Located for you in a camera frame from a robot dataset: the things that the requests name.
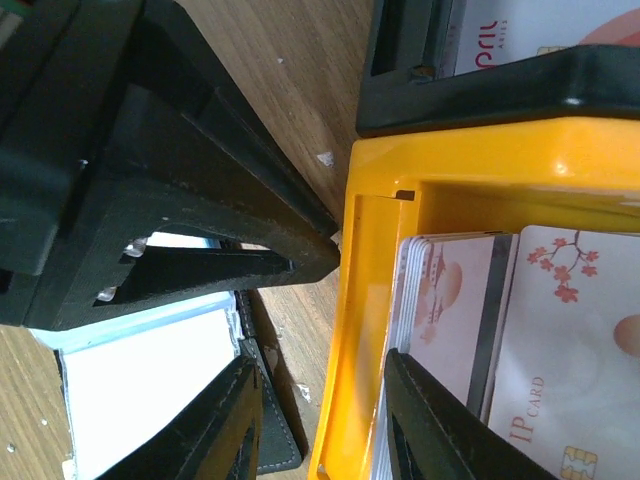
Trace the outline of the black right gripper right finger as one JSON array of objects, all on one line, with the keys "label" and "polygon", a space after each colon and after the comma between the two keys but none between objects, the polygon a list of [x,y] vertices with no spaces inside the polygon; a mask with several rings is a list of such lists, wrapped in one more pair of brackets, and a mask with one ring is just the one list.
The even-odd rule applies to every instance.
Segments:
[{"label": "black right gripper right finger", "polygon": [[552,479],[492,432],[412,356],[386,355],[387,444],[394,479]]}]

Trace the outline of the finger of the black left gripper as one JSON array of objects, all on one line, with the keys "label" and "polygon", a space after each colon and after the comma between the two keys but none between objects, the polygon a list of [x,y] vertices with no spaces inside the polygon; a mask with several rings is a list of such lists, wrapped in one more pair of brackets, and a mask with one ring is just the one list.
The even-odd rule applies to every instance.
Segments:
[{"label": "finger of the black left gripper", "polygon": [[315,282],[336,230],[179,3],[2,3],[3,324]]}]

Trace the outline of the black leather card holder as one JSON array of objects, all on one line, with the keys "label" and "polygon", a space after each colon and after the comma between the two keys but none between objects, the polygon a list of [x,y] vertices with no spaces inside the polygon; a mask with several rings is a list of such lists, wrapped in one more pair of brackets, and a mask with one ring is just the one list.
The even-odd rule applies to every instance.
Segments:
[{"label": "black leather card holder", "polygon": [[66,331],[33,329],[53,350],[72,442],[67,479],[96,479],[168,426],[236,357],[262,374],[257,472],[292,470],[302,453],[272,385],[251,298],[222,292]]}]

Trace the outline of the white pink vip card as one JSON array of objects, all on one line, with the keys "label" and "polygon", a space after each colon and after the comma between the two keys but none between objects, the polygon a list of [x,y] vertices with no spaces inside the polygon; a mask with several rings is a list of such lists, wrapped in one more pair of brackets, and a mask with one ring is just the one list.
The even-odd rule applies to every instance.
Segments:
[{"label": "white pink vip card", "polygon": [[520,235],[490,428],[560,479],[639,475],[639,239]]}]

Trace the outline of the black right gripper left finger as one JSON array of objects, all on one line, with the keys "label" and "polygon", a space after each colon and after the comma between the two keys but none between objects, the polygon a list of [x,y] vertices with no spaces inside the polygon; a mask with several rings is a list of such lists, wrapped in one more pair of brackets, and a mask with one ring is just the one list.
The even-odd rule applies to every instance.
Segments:
[{"label": "black right gripper left finger", "polygon": [[262,376],[235,358],[167,426],[102,479],[254,479],[262,426]]}]

